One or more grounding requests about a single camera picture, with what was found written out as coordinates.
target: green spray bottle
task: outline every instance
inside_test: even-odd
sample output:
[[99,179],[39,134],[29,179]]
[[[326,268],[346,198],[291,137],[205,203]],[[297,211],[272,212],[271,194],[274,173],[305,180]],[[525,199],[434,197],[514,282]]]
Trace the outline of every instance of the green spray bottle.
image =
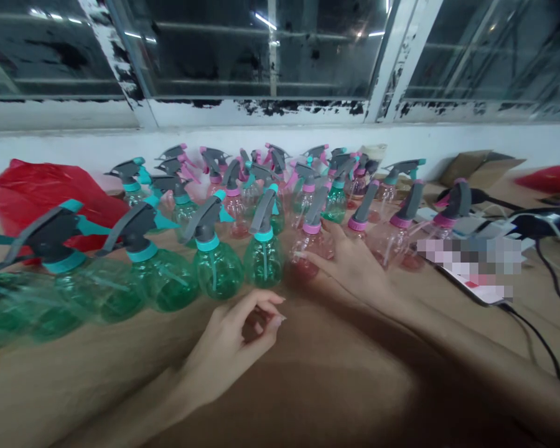
[[11,264],[23,245],[27,245],[55,275],[54,291],[59,303],[38,316],[30,333],[36,342],[62,337],[89,319],[102,324],[121,322],[143,308],[127,264],[88,258],[64,245],[73,236],[110,232],[109,228],[77,215],[82,207],[82,203],[70,199],[36,219],[14,240],[4,260]]
[[199,286],[212,299],[227,300],[234,296],[243,284],[243,266],[235,251],[216,235],[215,224],[232,222],[222,202],[226,193],[218,190],[210,196],[193,216],[185,230],[183,243],[191,238],[197,241],[197,253],[193,265]]
[[254,237],[245,252],[245,277],[258,288],[271,288],[282,280],[284,255],[273,232],[272,217],[278,214],[278,186],[272,184],[261,197],[249,232]]
[[150,196],[139,202],[118,220],[104,247],[97,252],[103,257],[124,248],[131,266],[131,278],[138,295],[159,312],[172,312],[193,302],[199,288],[190,263],[181,255],[158,248],[145,234],[153,228],[177,228],[158,211],[158,199]]
[[[185,187],[191,179],[184,180],[181,179],[178,175],[158,175],[152,176],[153,187],[163,192],[172,191],[172,198],[174,199],[174,209],[172,211],[172,222],[178,224],[179,227],[174,229],[176,233],[176,238],[180,242],[183,235],[183,229],[189,224],[191,218],[197,210],[199,206],[191,201],[188,193],[185,190]],[[196,248],[197,244],[195,239],[190,240],[187,244],[189,248]]]
[[[284,205],[282,204],[282,198],[279,195],[279,187],[277,184],[273,183],[273,179],[282,180],[282,178],[280,178],[280,176],[274,173],[271,169],[256,163],[251,164],[251,175],[255,176],[255,179],[263,180],[264,195],[273,185],[276,185],[277,187],[273,203],[274,213],[271,217],[271,225],[274,235],[279,235],[284,230]],[[258,199],[258,206],[262,199],[263,195]]]
[[322,212],[322,218],[335,222],[336,224],[342,224],[344,215],[347,212],[348,202],[347,195],[344,192],[344,181],[346,176],[349,176],[352,179],[353,170],[356,168],[358,163],[358,156],[349,157],[336,170],[334,180],[332,181],[332,188],[328,193],[328,199],[325,203],[325,210]]

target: fingernail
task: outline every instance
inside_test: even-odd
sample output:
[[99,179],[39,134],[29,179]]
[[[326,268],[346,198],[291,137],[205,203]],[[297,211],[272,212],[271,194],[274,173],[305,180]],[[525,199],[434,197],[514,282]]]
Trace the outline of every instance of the fingernail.
[[272,321],[269,323],[272,327],[279,327],[282,324],[283,316],[276,315],[273,317]]

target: spray nozzle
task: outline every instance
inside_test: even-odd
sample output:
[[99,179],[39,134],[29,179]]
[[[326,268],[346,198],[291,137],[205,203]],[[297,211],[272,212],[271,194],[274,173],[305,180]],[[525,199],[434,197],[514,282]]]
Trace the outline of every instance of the spray nozzle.
[[193,162],[191,162],[187,153],[185,152],[186,148],[187,148],[187,145],[184,144],[184,143],[181,143],[179,145],[176,145],[176,146],[164,151],[162,153],[162,155],[159,156],[156,160],[166,160],[166,159],[171,159],[171,158],[175,157],[175,158],[178,158],[178,160],[181,163],[186,162],[189,165],[191,165],[193,168],[197,168],[197,165],[195,165]]
[[[178,228],[178,224],[164,218],[157,209],[159,199],[150,196],[135,204],[132,209],[116,222],[102,249],[95,256],[103,257],[114,250],[125,248],[133,261],[144,261],[155,255],[157,248],[145,238],[145,234],[155,228]],[[138,259],[138,254],[145,257]]]
[[305,215],[305,224],[312,227],[317,228],[319,231],[320,227],[320,214],[322,213],[322,209],[324,207],[325,201],[328,198],[328,192],[330,191],[330,185],[325,184],[323,187],[317,189],[315,195],[313,196],[313,201],[311,202],[311,206]]
[[448,206],[438,213],[442,217],[456,220],[460,217],[469,215],[471,209],[471,189],[465,179],[457,180],[457,183],[450,190]]
[[151,187],[160,190],[162,193],[166,193],[171,190],[175,198],[183,197],[187,194],[185,187],[191,179],[185,180],[181,179],[178,175],[157,175],[152,176]]
[[191,221],[189,221],[189,224],[187,224],[185,233],[180,239],[181,244],[186,244],[193,238],[201,243],[208,243],[217,239],[215,232],[216,222],[234,221],[232,216],[224,209],[224,204],[222,204],[224,199],[226,199],[226,193],[218,190],[199,207]]
[[409,191],[409,194],[406,196],[400,210],[398,210],[390,220],[391,224],[395,224],[399,227],[405,227],[410,224],[417,214],[417,210],[419,210],[421,199],[423,199],[423,187],[424,184],[421,180],[416,180],[413,183],[411,191]]
[[[107,235],[110,233],[109,228],[93,223],[82,215],[77,215],[82,207],[81,202],[69,199],[33,221],[11,243],[11,249],[1,265],[12,264],[23,246],[29,246],[35,256],[41,257],[44,266],[65,262],[69,257],[78,253],[75,249],[64,246],[69,238],[78,235]],[[78,264],[74,266],[69,264],[68,267],[73,269]]]
[[393,165],[389,165],[384,167],[383,169],[391,169],[390,173],[384,179],[384,184],[386,185],[396,185],[398,181],[398,175],[400,173],[408,174],[411,176],[411,179],[417,179],[417,170],[419,166],[425,165],[425,159],[414,159],[409,161],[398,162]]
[[363,196],[363,201],[359,208],[352,216],[352,220],[356,223],[363,224],[367,222],[369,216],[369,207],[373,201],[373,197],[380,188],[380,183],[377,180],[372,180],[372,182],[367,187],[367,191],[365,192],[365,196]]
[[311,156],[314,159],[320,159],[325,165],[328,164],[328,161],[325,159],[325,150],[328,149],[330,145],[323,144],[320,146],[313,147],[311,149],[306,150],[302,156]]
[[255,215],[253,217],[253,222],[251,222],[251,228],[249,229],[249,233],[252,235],[258,233],[271,233],[271,216],[278,214],[278,209],[276,208],[277,194],[278,186],[273,184],[261,197],[261,200],[255,209]]
[[160,171],[164,171],[168,175],[176,175],[180,173],[185,179],[191,179],[196,184],[201,184],[195,174],[181,161],[178,157],[171,157],[170,159],[164,160],[157,167],[154,167]]
[[200,147],[199,152],[201,153],[201,155],[203,157],[203,161],[205,161],[205,163],[207,163],[207,161],[205,160],[205,155],[206,154],[208,156],[210,156],[211,159],[216,161],[216,163],[218,164],[218,167],[219,167],[218,168],[219,173],[222,173],[222,172],[226,171],[226,168],[228,168],[228,164],[226,163],[226,159],[231,157],[230,154],[227,154],[220,149],[209,148],[209,147],[205,147],[205,146]]
[[236,181],[241,175],[241,164],[238,160],[233,160],[228,165],[228,169],[224,173],[224,178],[222,179],[222,186],[226,188],[226,191],[237,190],[238,186]]

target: spray bottle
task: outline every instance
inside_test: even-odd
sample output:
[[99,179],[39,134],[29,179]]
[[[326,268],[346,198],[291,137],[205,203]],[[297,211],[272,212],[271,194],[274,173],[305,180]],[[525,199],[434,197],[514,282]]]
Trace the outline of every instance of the spray bottle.
[[257,206],[257,201],[261,196],[261,186],[258,182],[255,182],[255,176],[251,174],[251,164],[253,163],[249,160],[247,152],[241,149],[241,161],[243,163],[243,170],[241,174],[243,176],[242,181],[242,196],[245,202],[245,207],[247,208],[247,214],[252,217],[255,212],[255,207]]
[[247,207],[241,197],[241,190],[236,181],[240,175],[241,166],[238,160],[230,162],[228,169],[224,173],[222,186],[226,193],[224,207],[233,221],[230,223],[230,238],[242,240],[249,236],[249,222],[247,220]]
[[[0,235],[0,245],[10,245],[13,241],[14,238]],[[0,348],[29,330],[42,303],[50,298],[56,301],[52,283],[53,279],[43,274],[0,273]]]
[[379,216],[377,218],[375,216],[373,217],[374,221],[387,221],[391,214],[397,209],[394,198],[396,197],[396,183],[398,182],[400,173],[408,174],[411,176],[411,179],[416,180],[417,170],[419,166],[424,165],[425,162],[425,159],[415,159],[384,167],[384,169],[390,169],[390,172],[380,184],[380,188],[375,195],[375,200],[380,202],[380,208],[378,210]]
[[313,203],[317,173],[311,166],[301,163],[295,165],[294,172],[299,176],[299,180],[303,184],[292,202],[291,227],[298,230],[303,226],[305,215],[307,215],[309,207]]
[[284,256],[280,241],[274,235],[271,219],[278,201],[278,186],[272,184],[261,197],[249,232],[253,238],[245,252],[245,277],[258,288],[271,288],[282,280]]
[[344,191],[347,193],[349,210],[356,209],[359,204],[355,201],[361,200],[367,191],[367,171],[365,165],[369,161],[369,157],[364,152],[353,152],[351,157],[359,157],[359,163],[355,168],[352,177],[348,177],[345,182]]
[[177,158],[181,164],[186,163],[186,164],[191,165],[193,168],[197,168],[197,165],[195,165],[193,162],[191,162],[187,153],[185,152],[186,148],[187,148],[187,145],[184,144],[184,143],[181,143],[179,145],[176,145],[176,146],[164,151],[162,153],[162,155],[159,156],[156,160],[167,160],[167,159],[172,159],[174,157],[174,158]]
[[[279,176],[275,174],[271,169],[266,168],[263,165],[252,164],[251,174],[255,176],[255,179],[263,181],[263,193],[265,194],[272,186],[278,187],[274,184],[274,179],[279,180]],[[258,206],[260,201],[262,201],[263,196],[258,198]],[[279,187],[276,190],[273,203],[274,213],[271,217],[271,226],[274,231],[274,235],[280,235],[284,230],[284,205],[282,204],[282,196],[279,194]]]
[[[119,178],[123,182],[124,201],[129,207],[141,202],[149,193],[141,189],[141,185],[151,185],[151,178],[147,170],[143,166],[145,159],[143,157],[135,157],[132,160],[122,162],[112,168],[104,175],[110,175]],[[135,180],[135,176],[139,176],[139,182]]]
[[58,339],[92,319],[102,324],[126,320],[144,301],[136,293],[130,266],[112,259],[92,259],[66,241],[77,235],[107,235],[110,229],[77,215],[83,207],[70,199],[32,222],[11,245],[4,263],[12,263],[24,245],[55,275],[57,304],[37,316],[30,336],[36,342]]
[[344,194],[344,180],[346,176],[352,176],[352,171],[357,168],[359,157],[349,157],[335,172],[332,188],[325,203],[325,210],[322,218],[328,221],[342,224],[344,215],[347,212],[347,196]]
[[348,220],[347,225],[344,226],[344,233],[347,237],[352,240],[359,239],[367,243],[367,221],[369,215],[369,207],[373,202],[373,197],[380,187],[379,180],[372,180],[372,182],[367,186],[367,192],[363,196],[363,201],[359,208]]
[[214,157],[207,151],[202,154],[205,167],[203,168],[203,173],[210,175],[210,185],[207,187],[206,198],[209,198],[216,191],[221,190],[222,187],[222,175],[218,162]]
[[350,154],[347,154],[346,148],[336,148],[332,149],[331,152],[332,157],[330,158],[330,162],[328,165],[327,176],[328,180],[334,180],[336,170],[340,165],[347,161],[350,157]]
[[232,248],[220,241],[215,231],[215,223],[232,222],[223,201],[224,191],[217,191],[199,207],[185,229],[182,242],[191,238],[197,241],[197,253],[193,266],[197,281],[205,295],[216,300],[227,300],[234,296],[243,284],[243,266]]
[[287,263],[287,276],[295,283],[306,282],[314,278],[319,268],[300,253],[308,251],[329,258],[328,247],[321,233],[320,213],[330,190],[330,184],[319,188],[307,211],[303,227],[292,244]]
[[230,154],[225,153],[224,151],[220,150],[220,149],[214,149],[214,148],[209,148],[206,146],[200,146],[199,147],[199,153],[201,153],[201,156],[203,157],[203,161],[206,163],[207,162],[205,160],[205,157],[203,156],[204,154],[208,154],[210,156],[210,158],[214,159],[216,161],[216,163],[218,164],[218,172],[220,174],[224,174],[226,172],[226,170],[228,169],[228,164],[226,163],[226,159],[228,159],[230,156]]
[[[195,213],[199,206],[191,201],[185,187],[191,179],[184,180],[178,175],[159,175],[152,176],[153,187],[160,189],[162,191],[172,192],[172,199],[174,201],[174,209],[172,210],[171,220],[179,227],[174,229],[176,233],[176,238],[180,242],[182,239],[183,229],[187,226],[189,221]],[[189,248],[196,248],[195,240],[190,240],[187,244]]]
[[[418,225],[423,228],[427,236],[420,239],[449,240],[452,238],[452,229],[459,218],[469,215],[471,209],[471,190],[465,179],[457,179],[450,192],[448,206],[438,213],[428,226]],[[417,254],[417,243],[411,244],[404,253],[400,267],[409,272],[419,272],[425,266],[425,260]]]
[[408,228],[417,214],[423,196],[423,182],[416,180],[401,209],[388,222],[381,222],[371,229],[367,245],[385,270],[398,266],[409,246]]
[[[183,179],[191,179],[196,184],[201,184],[201,182],[199,182],[199,179],[187,166],[187,162],[181,161],[177,157],[170,157],[169,159],[162,161],[157,167],[154,168],[160,171],[164,171],[167,175],[178,175]],[[160,199],[160,203],[165,204],[166,208],[170,210],[170,215],[172,215],[172,211],[176,206],[172,191],[165,192]]]
[[159,213],[157,198],[152,196],[118,220],[96,256],[104,257],[124,248],[133,262],[131,281],[141,300],[158,312],[173,312],[193,302],[199,288],[193,267],[183,256],[158,248],[145,238],[154,227],[178,226]]

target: black cable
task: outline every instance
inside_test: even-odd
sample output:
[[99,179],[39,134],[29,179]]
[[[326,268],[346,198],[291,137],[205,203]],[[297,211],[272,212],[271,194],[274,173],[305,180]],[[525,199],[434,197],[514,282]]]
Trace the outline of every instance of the black cable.
[[543,256],[541,253],[541,247],[539,246],[539,239],[535,240],[535,248],[537,249],[537,255],[543,261],[543,264],[546,265],[550,275],[552,275],[552,280],[554,281],[554,290],[556,290],[556,294],[560,297],[560,283],[558,283],[558,276],[554,272],[554,268],[550,265],[549,261]]
[[560,364],[558,363],[558,358],[556,358],[556,355],[554,354],[554,352],[552,352],[552,349],[549,347],[548,343],[543,338],[541,333],[537,331],[537,328],[533,327],[533,325],[531,325],[531,323],[528,320],[526,320],[523,316],[517,313],[516,310],[512,308],[512,306],[508,304],[500,304],[498,305],[498,307],[503,309],[507,313],[512,314],[517,319],[522,320],[531,330],[533,330],[535,335],[539,338],[539,340],[543,344],[543,347],[547,350],[549,357],[552,358],[552,364],[554,365],[554,369],[556,370],[556,378],[560,380]]

